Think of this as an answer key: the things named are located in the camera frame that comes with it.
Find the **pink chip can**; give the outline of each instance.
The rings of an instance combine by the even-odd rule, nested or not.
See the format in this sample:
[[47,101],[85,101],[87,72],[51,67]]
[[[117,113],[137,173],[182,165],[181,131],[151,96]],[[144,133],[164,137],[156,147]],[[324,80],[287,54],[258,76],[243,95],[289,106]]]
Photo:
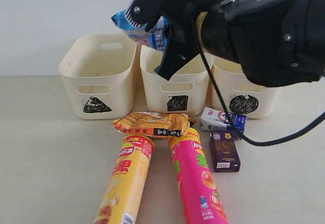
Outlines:
[[194,130],[180,138],[170,138],[178,190],[187,224],[228,224],[218,190]]

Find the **white plastic basket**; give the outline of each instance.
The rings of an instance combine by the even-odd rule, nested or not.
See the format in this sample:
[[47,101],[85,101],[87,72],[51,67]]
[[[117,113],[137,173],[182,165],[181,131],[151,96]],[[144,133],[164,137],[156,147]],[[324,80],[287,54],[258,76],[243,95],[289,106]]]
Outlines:
[[131,111],[140,55],[136,46],[124,35],[95,35],[74,43],[58,70],[79,117],[113,119]]
[[[213,74],[227,109],[249,118],[269,116],[278,99],[280,88],[266,88],[248,81],[239,64],[213,57]],[[222,111],[222,105],[212,87],[212,107]]]
[[[194,58],[167,81],[154,72],[162,57],[162,52],[142,46],[140,67],[148,110],[198,115],[204,109],[209,83],[201,58]],[[207,60],[212,66],[211,55],[207,55]]]

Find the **robotic arm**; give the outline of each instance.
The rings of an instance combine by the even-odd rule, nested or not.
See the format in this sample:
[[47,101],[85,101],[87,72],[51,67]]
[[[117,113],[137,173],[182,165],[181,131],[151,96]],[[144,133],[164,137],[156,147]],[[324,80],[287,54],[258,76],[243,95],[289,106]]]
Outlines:
[[147,29],[161,15],[171,24],[155,71],[167,80],[199,54],[196,37],[205,51],[240,63],[255,84],[280,87],[324,76],[325,0],[134,0],[127,11],[130,23]]

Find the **blue snack bag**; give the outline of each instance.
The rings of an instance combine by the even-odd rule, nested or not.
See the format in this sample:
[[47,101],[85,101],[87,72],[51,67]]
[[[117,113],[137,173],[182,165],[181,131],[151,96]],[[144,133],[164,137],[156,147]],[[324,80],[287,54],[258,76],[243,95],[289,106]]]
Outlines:
[[140,44],[149,46],[155,50],[164,51],[167,46],[167,39],[164,36],[164,29],[169,21],[161,17],[158,23],[149,32],[145,32],[145,27],[134,27],[125,18],[125,11],[121,11],[112,16],[112,20],[117,27],[122,29],[127,36]]

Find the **black circle label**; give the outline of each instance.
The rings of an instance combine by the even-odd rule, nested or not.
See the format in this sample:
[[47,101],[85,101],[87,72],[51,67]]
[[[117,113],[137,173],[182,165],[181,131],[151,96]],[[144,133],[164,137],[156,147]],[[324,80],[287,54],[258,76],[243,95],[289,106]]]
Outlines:
[[239,95],[230,101],[229,108],[236,114],[248,114],[258,108],[258,99],[251,95]]

